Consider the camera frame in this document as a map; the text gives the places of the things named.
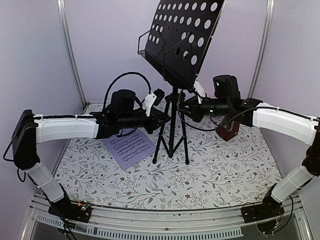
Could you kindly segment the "black perforated music stand desk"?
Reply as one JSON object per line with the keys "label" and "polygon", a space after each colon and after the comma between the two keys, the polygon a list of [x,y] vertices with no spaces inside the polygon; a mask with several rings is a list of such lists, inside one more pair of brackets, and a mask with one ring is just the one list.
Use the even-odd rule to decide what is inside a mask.
{"label": "black perforated music stand desk", "polygon": [[172,87],[191,91],[226,1],[161,0],[142,56]]}

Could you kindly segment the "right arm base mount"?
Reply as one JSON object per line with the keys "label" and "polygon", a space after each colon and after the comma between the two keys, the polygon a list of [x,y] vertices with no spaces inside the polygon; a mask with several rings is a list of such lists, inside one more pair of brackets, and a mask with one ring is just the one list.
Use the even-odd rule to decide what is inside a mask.
{"label": "right arm base mount", "polygon": [[274,218],[285,213],[281,203],[274,200],[263,200],[262,203],[246,203],[242,206],[241,215],[245,223]]}

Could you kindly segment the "black folding tripod stand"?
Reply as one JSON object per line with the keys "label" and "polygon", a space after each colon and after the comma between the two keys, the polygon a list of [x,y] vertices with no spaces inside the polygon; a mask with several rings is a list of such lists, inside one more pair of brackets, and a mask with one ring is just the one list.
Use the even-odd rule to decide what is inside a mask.
{"label": "black folding tripod stand", "polygon": [[184,123],[185,120],[185,115],[181,113],[179,116],[181,117],[181,129],[182,129],[182,136],[178,140],[178,142],[175,144],[175,133],[176,133],[176,118],[177,114],[179,114],[178,110],[178,104],[182,103],[185,99],[185,95],[180,96],[181,100],[179,99],[179,93],[178,93],[178,88],[173,87],[171,94],[167,95],[165,97],[165,109],[164,113],[168,114],[169,109],[171,107],[171,113],[170,113],[170,126],[169,126],[169,138],[168,138],[168,143],[165,142],[164,139],[164,130],[165,130],[165,125],[160,127],[157,143],[156,143],[156,148],[154,152],[154,156],[152,159],[152,163],[156,164],[157,163],[157,157],[158,153],[160,150],[161,144],[163,144],[163,147],[168,155],[169,158],[172,158],[174,153],[177,151],[181,143],[183,143],[184,146],[184,155],[185,155],[185,164],[189,165],[190,164],[190,159],[189,159],[189,153],[188,153],[188,140],[187,140],[187,130],[186,130],[186,124]]}

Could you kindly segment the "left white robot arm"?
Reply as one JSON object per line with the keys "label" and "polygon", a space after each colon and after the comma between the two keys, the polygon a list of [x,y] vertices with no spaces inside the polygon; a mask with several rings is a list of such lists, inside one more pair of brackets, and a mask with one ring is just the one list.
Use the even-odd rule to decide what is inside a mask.
{"label": "left white robot arm", "polygon": [[[122,129],[144,128],[152,134],[171,119],[154,107],[163,97],[164,92],[157,89],[139,102],[132,90],[121,89],[112,94],[108,106],[89,114],[35,115],[32,110],[26,109],[7,147],[12,150],[11,162],[25,172],[50,202],[55,203],[55,209],[63,217],[70,217],[75,211],[74,205],[68,201],[67,194],[50,171],[41,164],[37,144],[76,138],[107,139],[119,134]],[[134,108],[135,103],[139,104],[139,108]]]}

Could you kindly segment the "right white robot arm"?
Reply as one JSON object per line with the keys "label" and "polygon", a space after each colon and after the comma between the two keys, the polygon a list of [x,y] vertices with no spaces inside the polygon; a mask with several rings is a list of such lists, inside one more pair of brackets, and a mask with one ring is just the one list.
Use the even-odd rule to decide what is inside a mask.
{"label": "right white robot arm", "polygon": [[241,99],[237,78],[218,75],[213,78],[214,98],[206,97],[204,88],[196,81],[194,97],[177,103],[177,110],[194,122],[205,116],[226,117],[216,130],[228,124],[267,129],[297,139],[309,148],[300,165],[272,186],[262,200],[258,213],[269,218],[287,197],[320,175],[320,119],[272,106],[255,98]]}

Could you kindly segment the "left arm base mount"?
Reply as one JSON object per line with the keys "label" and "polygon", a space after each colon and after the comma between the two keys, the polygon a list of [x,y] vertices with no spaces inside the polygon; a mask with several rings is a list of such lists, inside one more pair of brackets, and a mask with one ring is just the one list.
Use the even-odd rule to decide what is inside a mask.
{"label": "left arm base mount", "polygon": [[57,202],[49,201],[48,213],[67,220],[88,223],[92,213],[92,206],[89,202],[72,202],[68,198],[63,198]]}

